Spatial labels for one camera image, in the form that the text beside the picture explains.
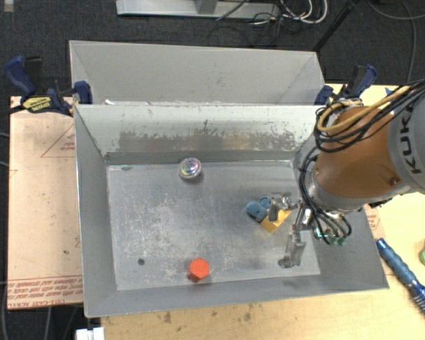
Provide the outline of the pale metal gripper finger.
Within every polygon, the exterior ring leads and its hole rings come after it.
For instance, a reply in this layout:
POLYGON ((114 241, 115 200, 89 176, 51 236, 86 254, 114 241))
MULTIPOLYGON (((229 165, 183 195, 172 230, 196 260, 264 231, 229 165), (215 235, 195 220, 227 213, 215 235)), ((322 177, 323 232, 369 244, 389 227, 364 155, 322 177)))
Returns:
POLYGON ((305 247, 306 242, 302 239, 300 231, 293 230, 293 232, 288 235, 288 243, 285 249, 285 254, 278 261, 278 265, 281 268, 299 266, 305 247))
POLYGON ((292 222, 299 222, 302 217, 301 206, 302 200, 300 198, 293 200, 287 193, 275 195, 271 198, 268 220, 269 222, 281 222, 282 220, 287 220, 292 212, 295 211, 295 216, 290 220, 292 222))

